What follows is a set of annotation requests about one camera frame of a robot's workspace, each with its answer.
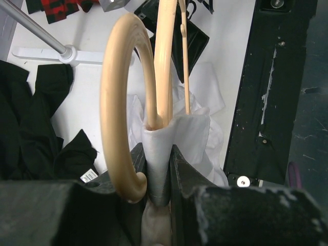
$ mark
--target screw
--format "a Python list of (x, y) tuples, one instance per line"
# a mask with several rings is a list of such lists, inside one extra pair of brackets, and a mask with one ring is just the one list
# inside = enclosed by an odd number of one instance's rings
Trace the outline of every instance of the screw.
[(280, 9), (284, 3), (284, 0), (271, 0), (271, 6), (275, 9)]
[(139, 14), (138, 17), (139, 17), (140, 19), (144, 19), (146, 16), (145, 16), (144, 14)]
[(237, 185), (239, 187), (248, 187), (251, 185), (251, 181), (249, 178), (247, 178), (246, 176), (240, 176), (238, 179), (237, 179)]

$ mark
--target wooden hanger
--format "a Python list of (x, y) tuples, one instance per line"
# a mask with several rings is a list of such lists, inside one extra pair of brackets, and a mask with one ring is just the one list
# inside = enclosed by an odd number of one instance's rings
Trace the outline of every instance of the wooden hanger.
[[(190, 113), (186, 5), (182, 12), (183, 72), (186, 113)], [(102, 64), (100, 124), (106, 165), (117, 193), (129, 202), (140, 201), (147, 190), (143, 173), (135, 173), (127, 134), (127, 83), (133, 49), (140, 55), (145, 77), (148, 130), (166, 127), (173, 117), (170, 62), (177, 0), (160, 0), (156, 29), (155, 59), (147, 31), (134, 14), (122, 16), (109, 37)]]

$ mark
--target black frame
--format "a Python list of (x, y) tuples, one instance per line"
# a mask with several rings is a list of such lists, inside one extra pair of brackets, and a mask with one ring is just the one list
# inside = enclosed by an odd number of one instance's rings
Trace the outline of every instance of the black frame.
[(230, 185), (238, 176), (252, 178), (254, 185), (259, 179), (285, 182), (307, 30), (317, 1), (285, 0), (281, 10), (268, 3), (270, 0), (258, 0), (255, 5), (224, 164)]

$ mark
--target white fabric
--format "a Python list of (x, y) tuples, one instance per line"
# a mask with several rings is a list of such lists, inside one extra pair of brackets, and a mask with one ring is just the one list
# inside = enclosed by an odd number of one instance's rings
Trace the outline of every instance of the white fabric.
[[(185, 86), (179, 81), (175, 69), (172, 69), (172, 78), (173, 86)], [(212, 63), (197, 63), (194, 66), (189, 78), (189, 91), (202, 107), (210, 109), (210, 115), (225, 107)]]
[[(144, 108), (145, 82), (143, 74), (138, 71), (142, 71), (142, 66), (139, 59), (136, 59), (129, 70), (129, 74), (133, 76), (128, 77), (128, 94), (137, 95)], [(172, 84), (173, 86), (184, 86), (179, 81), (175, 69), (172, 69)], [(197, 63), (194, 66), (189, 77), (189, 90), (199, 105), (210, 109), (209, 115), (215, 114), (225, 107), (212, 63)]]
[[(142, 142), (147, 160), (148, 187), (152, 201), (167, 204), (166, 174), (172, 144), (198, 172), (218, 186), (228, 180), (219, 165), (223, 143), (220, 126), (210, 117), (209, 108), (202, 107), (190, 95), (191, 115), (185, 114), (184, 88), (173, 88), (173, 119), (157, 131), (146, 129), (142, 103), (136, 95), (128, 95), (128, 136), (130, 149)], [(171, 245), (171, 219), (168, 206), (157, 207), (148, 200), (141, 222), (141, 245)]]

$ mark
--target clothing tag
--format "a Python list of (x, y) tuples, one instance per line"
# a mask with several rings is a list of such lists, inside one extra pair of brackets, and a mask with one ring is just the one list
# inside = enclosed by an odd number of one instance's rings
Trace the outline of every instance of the clothing tag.
[(92, 169), (89, 169), (84, 175), (80, 177), (80, 179), (84, 183), (87, 183), (94, 180), (96, 177), (98, 177), (98, 175)]

